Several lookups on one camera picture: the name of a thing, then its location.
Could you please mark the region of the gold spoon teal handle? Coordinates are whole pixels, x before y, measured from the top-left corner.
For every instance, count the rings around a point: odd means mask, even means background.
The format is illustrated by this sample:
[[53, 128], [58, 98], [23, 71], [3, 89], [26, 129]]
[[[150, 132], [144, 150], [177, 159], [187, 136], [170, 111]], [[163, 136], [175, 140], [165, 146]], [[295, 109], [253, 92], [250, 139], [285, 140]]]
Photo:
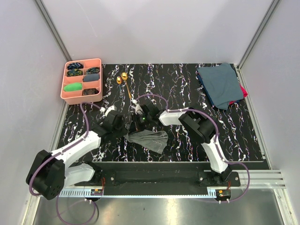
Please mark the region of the gold spoon teal handle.
[[120, 93], [119, 93], [119, 97], [120, 98], [123, 98], [123, 93], [122, 93], [122, 78], [120, 77], [120, 76], [118, 76], [117, 78], [116, 78], [116, 82], [117, 82], [117, 84], [118, 84], [118, 86], [119, 86], [119, 91], [120, 91]]

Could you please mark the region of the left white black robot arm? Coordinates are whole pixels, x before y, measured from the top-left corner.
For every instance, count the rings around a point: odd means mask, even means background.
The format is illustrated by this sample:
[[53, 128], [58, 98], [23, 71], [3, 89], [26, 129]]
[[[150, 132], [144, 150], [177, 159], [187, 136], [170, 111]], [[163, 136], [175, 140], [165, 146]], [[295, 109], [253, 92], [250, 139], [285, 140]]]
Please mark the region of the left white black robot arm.
[[47, 200], [59, 195], [64, 187], [88, 182], [95, 186], [102, 182], [102, 169], [91, 161], [74, 166], [74, 162], [101, 143], [121, 138], [127, 133], [123, 116], [110, 106], [103, 122], [90, 128], [84, 135], [52, 152], [41, 150], [35, 157], [26, 183], [34, 195], [39, 193]]

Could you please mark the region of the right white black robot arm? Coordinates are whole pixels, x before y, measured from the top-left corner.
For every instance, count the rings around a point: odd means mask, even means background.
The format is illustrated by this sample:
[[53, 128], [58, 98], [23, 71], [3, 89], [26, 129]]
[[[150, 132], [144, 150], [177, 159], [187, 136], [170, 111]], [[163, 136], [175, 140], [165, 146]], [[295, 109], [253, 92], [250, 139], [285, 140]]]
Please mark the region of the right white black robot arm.
[[209, 115], [193, 108], [160, 111], [155, 106], [136, 105], [132, 120], [137, 132], [151, 123], [182, 125], [188, 135], [202, 145], [209, 158], [212, 171], [207, 175], [208, 184], [223, 186], [229, 181], [232, 169], [219, 144], [218, 126]]

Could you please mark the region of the grey stitched cloth napkin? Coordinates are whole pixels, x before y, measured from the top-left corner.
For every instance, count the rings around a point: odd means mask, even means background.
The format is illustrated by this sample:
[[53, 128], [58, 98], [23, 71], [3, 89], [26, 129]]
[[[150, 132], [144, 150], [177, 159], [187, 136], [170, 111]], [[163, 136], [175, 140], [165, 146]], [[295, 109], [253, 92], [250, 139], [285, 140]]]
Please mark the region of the grey stitched cloth napkin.
[[162, 154], [168, 142], [168, 134], [165, 131], [137, 131], [126, 134], [124, 138], [130, 143], [136, 143], [157, 154]]

